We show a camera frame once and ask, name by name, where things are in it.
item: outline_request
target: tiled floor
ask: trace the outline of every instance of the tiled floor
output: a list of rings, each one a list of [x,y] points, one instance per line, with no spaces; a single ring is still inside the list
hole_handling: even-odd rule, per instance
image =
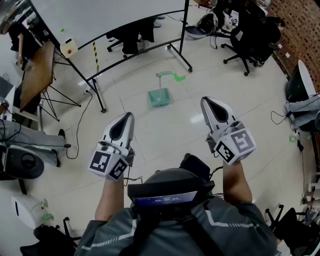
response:
[[[196,23],[204,14],[204,10],[190,7],[189,24]],[[179,19],[182,14],[171,16]],[[156,43],[181,34],[182,23],[169,17],[159,22],[162,27],[154,29]],[[245,68],[238,59],[223,64],[223,59],[234,55],[231,50],[220,47],[221,43],[228,43],[228,39],[218,38],[216,43],[217,50],[211,48],[209,38],[185,38],[183,54],[193,66],[193,73],[188,72],[174,52],[162,47],[126,61],[97,78],[107,113],[100,112],[97,97],[93,95],[78,130],[78,158],[67,159],[63,152],[60,154],[60,168],[45,165],[43,175],[27,183],[32,195],[39,199],[47,198],[55,224],[61,225],[62,219],[68,216],[71,227],[81,233],[88,221],[94,218],[104,181],[86,170],[89,157],[105,126],[124,112],[130,111],[135,116],[131,145],[136,156],[131,177],[142,175],[146,180],[156,170],[177,167],[185,153],[198,156],[211,169],[221,166],[222,160],[210,154],[205,142],[208,128],[200,108],[203,96],[211,96],[230,105],[250,129],[257,149],[242,163],[255,203],[261,211],[271,208],[274,212],[278,204],[284,204],[285,211],[291,207],[300,210],[304,182],[302,157],[297,144],[289,142],[292,135],[289,123],[284,121],[275,125],[270,118],[272,110],[282,112],[287,83],[285,75],[273,58],[269,58],[263,67],[253,68],[250,65],[250,74],[245,77]],[[100,69],[122,58],[122,46],[108,52],[106,47],[110,44],[105,37],[96,41]],[[72,60],[86,77],[95,73],[92,45],[83,48]],[[57,81],[53,86],[81,102],[82,107],[55,104],[60,122],[43,112],[44,131],[53,135],[60,128],[64,129],[67,143],[72,144],[68,155],[74,157],[77,152],[77,124],[90,97],[84,95],[84,81],[69,66],[56,65],[54,71]],[[186,79],[176,82],[171,76],[164,77],[163,87],[168,88],[171,103],[152,108],[148,91],[157,88],[155,74],[162,71],[172,71],[180,77],[186,76]],[[50,93],[51,98],[60,99],[57,93],[52,90]],[[301,135],[305,146],[303,156],[307,183],[309,173],[315,170],[314,153],[309,135]],[[222,172],[215,173],[212,179],[216,184],[214,191],[222,192]],[[125,196],[125,206],[129,205],[130,200]]]

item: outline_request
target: white box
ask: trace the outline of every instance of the white box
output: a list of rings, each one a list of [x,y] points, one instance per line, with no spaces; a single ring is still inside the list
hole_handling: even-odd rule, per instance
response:
[[[88,170],[102,178],[116,182],[128,165],[120,154],[96,149],[89,162]]]

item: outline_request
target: yellow and black striped pole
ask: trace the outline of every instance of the yellow and black striped pole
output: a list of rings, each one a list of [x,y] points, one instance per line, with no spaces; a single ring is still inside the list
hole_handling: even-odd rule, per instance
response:
[[[95,56],[95,63],[96,63],[96,72],[99,72],[99,63],[98,63],[98,54],[97,54],[97,48],[96,48],[96,42],[93,41],[93,51]]]

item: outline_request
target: screen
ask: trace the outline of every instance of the screen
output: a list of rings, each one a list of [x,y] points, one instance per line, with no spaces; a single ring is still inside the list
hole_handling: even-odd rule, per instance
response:
[[[140,197],[135,200],[139,207],[165,206],[192,202],[198,191],[181,194],[162,195],[154,197]]]

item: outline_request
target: mop handle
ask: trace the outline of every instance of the mop handle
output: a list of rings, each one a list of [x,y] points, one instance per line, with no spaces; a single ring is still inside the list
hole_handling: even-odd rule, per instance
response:
[[[171,75],[172,72],[171,71],[164,71],[164,72],[160,72],[160,73],[156,73],[155,76],[159,77],[159,93],[160,93],[160,102],[162,102],[162,92],[161,92],[161,77],[165,76],[165,75]]]

